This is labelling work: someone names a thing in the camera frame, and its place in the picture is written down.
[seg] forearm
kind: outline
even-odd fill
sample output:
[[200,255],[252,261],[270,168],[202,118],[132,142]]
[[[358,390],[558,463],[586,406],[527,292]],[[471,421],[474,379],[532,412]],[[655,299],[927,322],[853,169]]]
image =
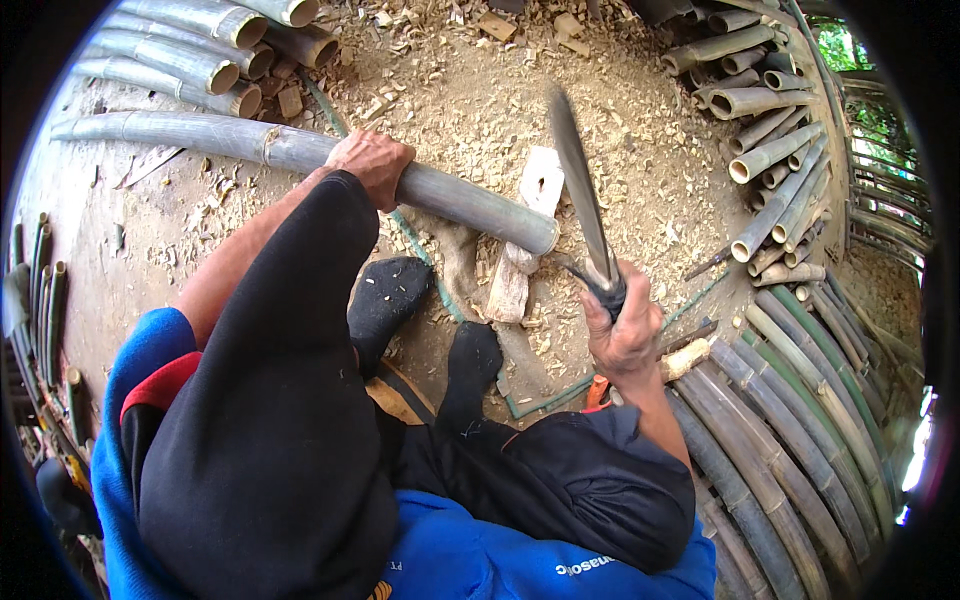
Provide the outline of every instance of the forearm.
[[640,433],[690,468],[684,434],[666,401],[660,370],[652,369],[635,380],[621,382],[616,389],[624,401],[640,410]]
[[174,302],[193,328],[197,348],[203,349],[233,290],[264,245],[306,195],[333,171],[321,167],[289,191],[279,202],[250,219],[204,261]]

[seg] dirt ground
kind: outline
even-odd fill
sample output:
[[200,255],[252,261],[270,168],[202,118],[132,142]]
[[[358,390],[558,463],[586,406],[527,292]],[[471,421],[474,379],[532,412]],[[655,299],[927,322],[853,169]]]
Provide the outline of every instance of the dirt ground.
[[[388,132],[414,146],[419,161],[509,198],[516,195],[529,149],[552,146],[544,90],[550,82],[562,84],[577,110],[612,247],[621,258],[645,265],[652,296],[670,314],[724,270],[721,264],[683,282],[684,273],[747,223],[744,200],[750,190],[731,182],[718,146],[735,125],[692,108],[684,84],[659,67],[671,35],[655,33],[617,3],[601,0],[600,5],[603,23],[587,18],[586,3],[528,2],[524,15],[500,14],[518,26],[508,43],[477,27],[487,7],[476,1],[453,9],[434,0],[327,6],[320,23],[348,52],[311,77],[352,127]],[[380,11],[392,16],[391,26],[374,24]],[[554,18],[567,11],[586,27],[579,39],[589,57],[553,36]],[[332,135],[305,91],[303,99],[306,110],[289,122],[276,114],[273,101],[265,104],[261,118]],[[378,105],[386,109],[373,110]],[[52,105],[48,125],[91,114],[98,106],[192,110],[135,86],[70,78]],[[824,118],[826,110],[815,112]],[[148,151],[141,144],[50,142],[43,130],[18,199],[28,249],[38,212],[52,215],[54,259],[68,262],[70,276],[64,353],[84,373],[95,398],[102,397],[113,356],[137,318],[175,299],[220,241],[302,179],[184,151],[133,186],[113,189],[130,169],[131,156]],[[831,184],[835,206],[842,203],[844,173],[845,167],[837,169]],[[413,210],[406,214],[420,231],[415,243],[439,263],[438,272],[456,288],[466,316],[483,321],[502,244]],[[842,214],[842,208],[835,207],[834,214]],[[557,218],[562,232],[557,252],[582,256],[583,237],[568,200],[561,201]],[[837,243],[841,221],[831,222],[824,236],[833,258],[843,253]],[[126,233],[115,256],[110,249],[114,224]],[[372,258],[399,252],[412,253],[410,242],[384,217]],[[818,249],[818,257],[823,252],[824,247]],[[873,260],[866,253],[854,257]],[[586,326],[576,301],[579,288],[565,270],[544,262],[531,279],[527,326],[499,327],[508,382],[520,401],[552,396],[590,369]],[[894,273],[882,275],[893,279]],[[898,289],[891,294],[909,293]],[[745,271],[736,265],[663,338],[680,337],[705,316],[721,320],[718,334],[725,335],[730,317],[742,313],[750,297]],[[908,309],[903,311],[900,326],[891,325],[891,331],[908,330]],[[445,353],[454,329],[434,295],[388,351],[436,405],[446,386]],[[490,393],[488,402],[489,416],[509,420],[502,398]],[[514,425],[529,425],[542,415]]]

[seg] blue sleeve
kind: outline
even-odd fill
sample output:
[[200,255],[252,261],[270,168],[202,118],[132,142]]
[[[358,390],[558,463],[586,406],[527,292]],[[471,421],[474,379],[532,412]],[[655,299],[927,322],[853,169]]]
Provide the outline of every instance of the blue sleeve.
[[193,328],[176,308],[145,314],[120,347],[104,392],[103,424],[90,466],[93,500],[104,528],[110,594],[115,598],[176,597],[176,584],[151,559],[133,516],[130,473],[120,441],[127,394],[154,371],[197,349]]
[[716,547],[704,538],[699,517],[693,519],[693,534],[677,565],[651,577],[670,598],[713,598],[716,578]]

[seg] stack of bamboo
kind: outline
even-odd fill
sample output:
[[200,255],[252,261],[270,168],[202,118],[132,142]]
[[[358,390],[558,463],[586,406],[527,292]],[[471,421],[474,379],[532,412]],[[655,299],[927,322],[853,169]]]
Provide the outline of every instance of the stack of bamboo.
[[760,291],[746,311],[756,331],[714,341],[674,382],[679,396],[668,389],[718,579],[738,598],[856,594],[900,504],[878,429],[885,343],[832,276],[810,296],[819,319],[782,285]]
[[[89,489],[87,439],[75,398],[83,388],[80,371],[60,360],[66,306],[66,264],[51,264],[53,229],[47,213],[36,224],[34,255],[26,262],[23,226],[12,229],[3,285],[4,337],[12,346],[20,381],[32,414],[17,425],[39,427],[41,435],[64,458],[74,480]],[[61,423],[67,423],[70,436]]]
[[[336,54],[336,38],[311,24],[319,9],[317,0],[124,0],[72,71],[252,118],[297,63],[318,68]],[[275,60],[283,77],[265,77]]]
[[[688,15],[689,22],[705,23],[718,35],[661,58],[667,72],[687,74],[696,88],[692,98],[698,108],[708,108],[722,120],[755,115],[725,149],[734,181],[760,183],[751,199],[756,216],[704,267],[733,257],[751,263],[756,285],[823,280],[822,269],[803,264],[810,244],[831,216],[826,129],[819,121],[809,122],[807,106],[818,97],[808,91],[813,83],[785,51],[784,25],[771,26],[774,21],[759,12],[762,8],[755,6],[755,10],[697,8]],[[782,13],[775,16],[781,23],[792,21]],[[786,259],[775,264],[781,256]]]

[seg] red stripe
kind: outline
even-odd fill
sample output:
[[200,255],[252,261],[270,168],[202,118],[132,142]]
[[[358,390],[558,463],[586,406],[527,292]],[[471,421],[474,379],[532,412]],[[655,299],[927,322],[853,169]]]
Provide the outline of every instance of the red stripe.
[[120,409],[120,422],[123,422],[124,413],[134,404],[150,404],[166,411],[177,393],[190,375],[197,370],[202,352],[190,352],[177,360],[171,361],[154,371],[149,377],[133,388]]

